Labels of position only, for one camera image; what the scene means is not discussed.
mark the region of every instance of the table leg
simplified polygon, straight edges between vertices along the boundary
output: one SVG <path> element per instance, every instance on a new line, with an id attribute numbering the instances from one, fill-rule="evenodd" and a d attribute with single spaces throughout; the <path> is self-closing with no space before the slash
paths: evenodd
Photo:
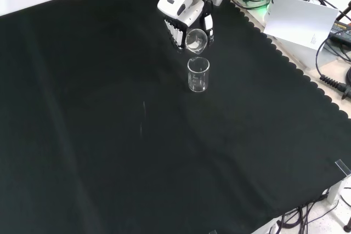
<path id="1" fill-rule="evenodd" d="M 347 223 L 346 226 L 344 226 L 345 232 L 351 232 L 351 219 L 349 220 L 349 223 Z"/>
<path id="2" fill-rule="evenodd" d="M 329 195 L 327 201 L 330 205 L 333 205 L 339 199 L 339 193 L 344 189 L 346 184 L 346 179 L 341 180 L 340 182 L 333 185 L 329 190 Z"/>

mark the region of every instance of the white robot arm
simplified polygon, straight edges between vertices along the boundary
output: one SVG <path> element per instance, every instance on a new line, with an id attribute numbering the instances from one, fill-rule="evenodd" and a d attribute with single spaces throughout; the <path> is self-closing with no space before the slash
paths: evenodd
<path id="1" fill-rule="evenodd" d="M 160 0 L 157 7 L 165 15 L 165 23 L 175 46 L 183 49 L 186 32 L 197 21 L 208 36 L 208 44 L 212 44 L 212 6 L 219 6 L 221 2 L 222 0 Z"/>

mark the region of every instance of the table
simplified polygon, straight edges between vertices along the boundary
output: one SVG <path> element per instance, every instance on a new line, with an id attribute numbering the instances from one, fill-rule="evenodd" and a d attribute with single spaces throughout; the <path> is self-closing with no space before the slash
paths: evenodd
<path id="1" fill-rule="evenodd" d="M 343 178 L 347 117 L 233 5 L 194 94 L 158 0 L 134 1 L 2 17 L 2 232 L 247 234 Z"/>
<path id="2" fill-rule="evenodd" d="M 336 6 L 340 8 L 340 10 L 343 10 L 346 6 L 349 0 L 336 0 L 337 2 L 334 2 L 333 0 L 329 0 L 332 3 L 334 3 Z M 241 9 L 242 12 L 245 13 L 245 15 L 249 18 L 249 21 L 254 23 L 254 26 L 259 28 L 262 32 L 264 31 L 265 27 L 265 22 L 264 22 L 264 12 L 262 12 L 262 9 L 260 10 L 245 10 Z M 351 100 L 346 99 L 342 100 L 340 93 L 335 91 L 334 89 L 331 89 L 328 85 L 326 85 L 324 82 L 319 80 L 319 74 L 315 69 L 309 69 L 306 68 L 303 64 L 299 62 L 299 59 L 296 58 L 293 54 L 289 53 L 285 49 L 285 45 L 288 45 L 288 42 L 283 42 L 281 43 L 274 37 L 270 37 L 272 42 L 277 46 L 277 49 L 282 51 L 283 55 L 288 57 L 290 62 L 293 62 L 298 69 L 301 69 L 304 71 L 304 74 L 309 76 L 312 81 L 318 84 L 318 87 L 321 88 L 327 96 L 329 96 L 332 99 L 332 102 L 337 104 L 340 108 L 340 110 L 346 112 L 351 118 Z M 335 58 L 335 61 L 332 61 L 322 67 L 320 67 L 322 72 L 326 75 L 329 76 L 335 80 L 339 80 L 341 82 L 344 82 L 344 77 L 346 75 L 346 72 L 350 68 L 350 64 L 346 63 L 340 58 Z M 343 180 L 339 182 L 337 185 L 333 186 L 331 189 L 331 193 L 329 196 L 329 204 L 335 205 L 336 201 L 338 200 L 338 194 L 340 191 L 344 188 L 346 184 L 346 181 Z M 272 221 L 268 222 L 264 226 L 262 226 L 260 229 L 258 229 L 254 234 L 264 234 L 267 233 L 267 230 L 275 224 L 277 219 L 273 219 Z"/>
<path id="3" fill-rule="evenodd" d="M 336 0 L 337 2 L 335 5 L 339 7 L 341 10 L 347 7 L 347 3 L 349 0 Z M 250 22 L 254 23 L 254 26 L 259 28 L 262 32 L 264 31 L 264 26 L 265 22 L 263 20 L 264 17 L 264 12 L 261 10 L 258 12 L 256 10 L 243 10 L 241 9 L 242 12 L 245 13 L 245 15 L 249 18 Z M 291 62 L 293 62 L 298 69 L 301 69 L 304 71 L 304 74 L 307 75 L 308 77 L 311 78 L 312 81 L 318 84 L 318 87 L 321 88 L 327 96 L 329 96 L 332 99 L 332 102 L 337 104 L 340 108 L 340 110 L 346 112 L 351 118 L 351 100 L 341 99 L 341 94 L 330 88 L 327 84 L 319 80 L 319 74 L 315 69 L 308 69 L 304 65 L 302 65 L 299 62 L 299 59 L 288 52 L 284 45 L 279 42 L 276 38 L 270 37 L 272 39 L 273 43 L 277 46 L 277 48 L 282 51 L 284 56 L 287 56 Z M 329 76 L 330 78 L 333 78 L 335 80 L 338 80 L 340 82 L 345 82 L 345 75 L 346 72 L 349 70 L 350 65 L 343 61 L 342 59 L 336 59 L 333 62 L 328 63 L 327 65 L 324 65 L 321 67 L 321 71 L 326 75 Z"/>

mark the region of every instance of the floor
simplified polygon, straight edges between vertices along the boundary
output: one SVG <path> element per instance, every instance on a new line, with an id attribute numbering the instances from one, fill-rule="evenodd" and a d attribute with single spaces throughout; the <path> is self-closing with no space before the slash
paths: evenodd
<path id="1" fill-rule="evenodd" d="M 351 180 L 348 180 L 346 183 L 346 187 L 351 187 Z M 344 189 L 341 192 L 343 198 L 351 204 L 351 189 Z M 321 201 L 314 205 L 312 208 L 308 218 L 309 221 L 316 219 L 326 213 L 328 210 L 333 208 L 334 205 L 329 205 L 327 201 Z M 316 220 L 310 224 L 308 224 L 308 233 L 310 234 L 343 234 L 346 233 L 343 229 L 344 225 L 347 224 L 349 219 L 351 218 L 351 208 L 348 207 L 341 199 L 339 200 L 339 204 L 330 213 L 323 216 L 321 219 Z M 294 222 L 297 219 L 297 216 L 289 222 Z M 272 234 L 275 234 L 278 227 L 275 226 L 275 230 L 272 230 Z M 282 229 L 281 234 L 298 234 L 299 227 L 295 227 L 294 229 Z"/>

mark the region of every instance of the white table surface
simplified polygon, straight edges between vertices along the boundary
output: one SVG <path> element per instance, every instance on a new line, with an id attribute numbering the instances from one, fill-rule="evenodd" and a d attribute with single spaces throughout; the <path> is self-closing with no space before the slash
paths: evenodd
<path id="1" fill-rule="evenodd" d="M 328 0 L 335 6 L 339 8 L 346 8 L 347 4 L 351 0 Z M 245 13 L 245 15 L 249 18 L 250 22 L 254 23 L 255 27 L 259 28 L 262 32 L 264 30 L 264 26 L 262 25 L 262 20 L 261 23 L 259 22 L 259 18 L 262 17 L 262 12 L 248 12 L 247 10 L 242 11 Z M 277 49 L 280 50 L 284 56 L 288 57 L 290 62 L 294 63 L 298 69 L 301 69 L 305 75 L 309 76 L 311 78 L 311 81 L 315 82 L 318 84 L 318 87 L 324 90 L 325 94 L 329 96 L 332 99 L 332 102 L 337 104 L 340 108 L 340 110 L 346 112 L 351 118 L 351 100 L 350 99 L 345 99 L 341 100 L 341 93 L 334 88 L 330 87 L 329 85 L 325 84 L 324 82 L 319 80 L 319 74 L 317 73 L 316 69 L 307 69 L 305 66 L 303 66 L 299 60 L 291 53 L 285 49 L 284 45 L 282 45 L 279 41 L 277 41 L 275 38 L 270 37 L 273 41 L 273 44 L 277 46 Z M 320 67 L 321 72 L 330 77 L 333 78 L 339 82 L 345 82 L 345 75 L 346 72 L 349 70 L 351 67 L 351 64 L 348 64 L 347 62 L 343 61 L 342 59 L 336 59 L 333 62 L 330 62 L 322 67 Z"/>

